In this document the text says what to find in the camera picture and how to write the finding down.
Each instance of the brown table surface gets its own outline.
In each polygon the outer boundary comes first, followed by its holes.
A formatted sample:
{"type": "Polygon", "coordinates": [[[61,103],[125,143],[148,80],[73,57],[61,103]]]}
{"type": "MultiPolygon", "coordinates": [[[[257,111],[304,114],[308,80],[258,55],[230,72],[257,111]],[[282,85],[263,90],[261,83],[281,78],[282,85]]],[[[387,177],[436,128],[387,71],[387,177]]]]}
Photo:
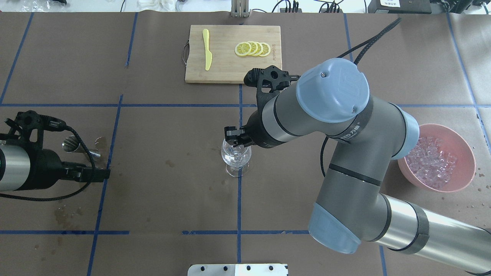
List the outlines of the brown table surface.
{"type": "MultiPolygon", "coordinates": [[[[382,192],[489,227],[491,18],[402,17],[359,68],[373,95],[400,104],[420,124],[443,124],[462,135],[477,175],[461,192],[432,193],[410,184],[392,162],[382,192]]],[[[353,255],[317,243],[306,229],[323,180],[323,135],[254,147],[252,169],[240,180],[229,177],[220,157],[223,127],[247,120],[254,90],[184,82],[181,52],[192,24],[280,25],[283,69],[302,74],[395,18],[0,13],[0,117],[35,110],[65,120],[90,145],[104,136],[109,154],[102,163],[110,156],[112,170],[107,184],[62,202],[0,199],[0,275],[184,276],[191,264],[237,262],[288,263],[294,276],[382,276],[385,269],[390,276],[468,275],[373,243],[353,255]]],[[[62,151],[68,135],[47,134],[45,147],[64,161],[84,162],[83,155],[62,151]]],[[[330,141],[325,163],[334,147],[330,141]]],[[[15,194],[48,197],[78,187],[59,181],[15,194]]]]}

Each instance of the cutting board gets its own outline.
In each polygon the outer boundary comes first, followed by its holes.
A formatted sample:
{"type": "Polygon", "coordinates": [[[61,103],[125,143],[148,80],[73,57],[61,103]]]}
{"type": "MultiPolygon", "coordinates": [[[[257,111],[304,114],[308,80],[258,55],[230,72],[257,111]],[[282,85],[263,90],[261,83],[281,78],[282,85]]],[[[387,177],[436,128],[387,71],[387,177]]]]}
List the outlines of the cutting board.
{"type": "Polygon", "coordinates": [[[280,26],[191,25],[187,83],[244,83],[250,69],[270,65],[282,68],[280,26]],[[213,61],[209,71],[205,70],[203,29],[210,31],[213,61]],[[265,57],[237,56],[235,46],[244,41],[266,42],[271,53],[265,57]]]}

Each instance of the white label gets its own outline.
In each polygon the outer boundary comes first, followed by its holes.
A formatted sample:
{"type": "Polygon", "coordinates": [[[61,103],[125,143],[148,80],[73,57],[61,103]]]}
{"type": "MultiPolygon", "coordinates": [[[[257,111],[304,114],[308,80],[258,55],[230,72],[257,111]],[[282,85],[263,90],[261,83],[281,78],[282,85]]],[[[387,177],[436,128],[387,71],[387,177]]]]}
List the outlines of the white label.
{"type": "Polygon", "coordinates": [[[386,6],[386,7],[394,7],[394,8],[400,8],[401,7],[399,0],[380,0],[380,5],[386,6]]]}

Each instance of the water stain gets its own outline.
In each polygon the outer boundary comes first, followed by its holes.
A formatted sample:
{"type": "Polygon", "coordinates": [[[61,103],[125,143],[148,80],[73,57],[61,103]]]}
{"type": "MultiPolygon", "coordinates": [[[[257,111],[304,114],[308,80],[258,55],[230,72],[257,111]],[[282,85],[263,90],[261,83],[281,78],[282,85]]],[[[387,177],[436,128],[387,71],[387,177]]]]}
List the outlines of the water stain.
{"type": "Polygon", "coordinates": [[[176,164],[174,164],[174,163],[173,163],[171,160],[167,160],[167,161],[165,162],[165,164],[166,164],[167,166],[169,166],[169,167],[175,167],[175,166],[176,166],[176,164]]]}

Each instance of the black cable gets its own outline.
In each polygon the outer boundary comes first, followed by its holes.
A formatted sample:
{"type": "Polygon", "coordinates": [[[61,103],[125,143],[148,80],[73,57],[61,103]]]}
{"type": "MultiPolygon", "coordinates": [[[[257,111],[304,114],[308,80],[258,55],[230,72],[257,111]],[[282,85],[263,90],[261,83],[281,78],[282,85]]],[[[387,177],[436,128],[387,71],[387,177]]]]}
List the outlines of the black cable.
{"type": "Polygon", "coordinates": [[[274,10],[276,9],[276,7],[278,7],[278,5],[281,2],[283,2],[283,1],[285,1],[285,3],[287,4],[287,6],[285,6],[285,12],[288,10],[288,7],[290,7],[290,8],[292,7],[292,3],[290,2],[290,0],[281,0],[278,3],[276,3],[276,5],[274,5],[274,8],[273,8],[273,10],[271,12],[274,12],[274,10]]]}
{"type": "Polygon", "coordinates": [[[122,12],[123,11],[123,5],[124,5],[125,2],[126,2],[126,0],[123,0],[123,3],[121,4],[121,9],[119,10],[119,12],[122,12]]]}
{"type": "Polygon", "coordinates": [[[326,148],[327,140],[329,140],[328,136],[324,139],[321,147],[321,172],[324,177],[326,177],[326,171],[324,171],[324,149],[326,148]]]}
{"type": "Polygon", "coordinates": [[[329,3],[328,2],[324,2],[324,4],[322,4],[321,7],[319,8],[319,12],[322,12],[322,7],[324,7],[325,4],[327,4],[328,7],[329,7],[329,3]]]}
{"type": "Polygon", "coordinates": [[[361,58],[365,55],[365,53],[368,51],[368,49],[370,49],[370,47],[372,47],[372,45],[374,45],[375,42],[377,42],[384,34],[386,34],[388,31],[392,30],[395,26],[397,26],[400,23],[401,20],[402,20],[401,18],[397,18],[396,20],[394,20],[394,22],[392,22],[387,27],[385,27],[378,35],[376,35],[376,37],[374,37],[365,46],[365,48],[363,48],[363,50],[361,50],[361,52],[358,54],[358,56],[356,57],[356,59],[355,59],[355,61],[353,63],[356,64],[356,65],[358,65],[358,63],[360,62],[361,58]]]}
{"type": "Polygon", "coordinates": [[[18,195],[0,193],[0,197],[11,198],[11,199],[20,199],[20,200],[28,200],[28,201],[56,201],[56,200],[66,199],[66,198],[72,197],[74,195],[78,195],[79,193],[81,193],[83,190],[85,190],[85,188],[87,188],[90,185],[92,180],[94,180],[94,175],[95,175],[95,168],[96,167],[95,167],[94,158],[92,157],[92,154],[90,154],[90,151],[87,148],[87,146],[85,145],[85,143],[82,141],[82,138],[80,138],[80,135],[73,128],[66,126],[65,130],[73,133],[73,135],[77,138],[77,140],[79,141],[79,143],[82,146],[85,153],[89,156],[90,165],[92,166],[92,175],[90,176],[89,181],[84,186],[82,186],[82,188],[80,188],[78,191],[73,192],[71,194],[64,195],[64,196],[48,197],[48,198],[36,198],[36,197],[27,197],[27,196],[18,196],[18,195]]]}

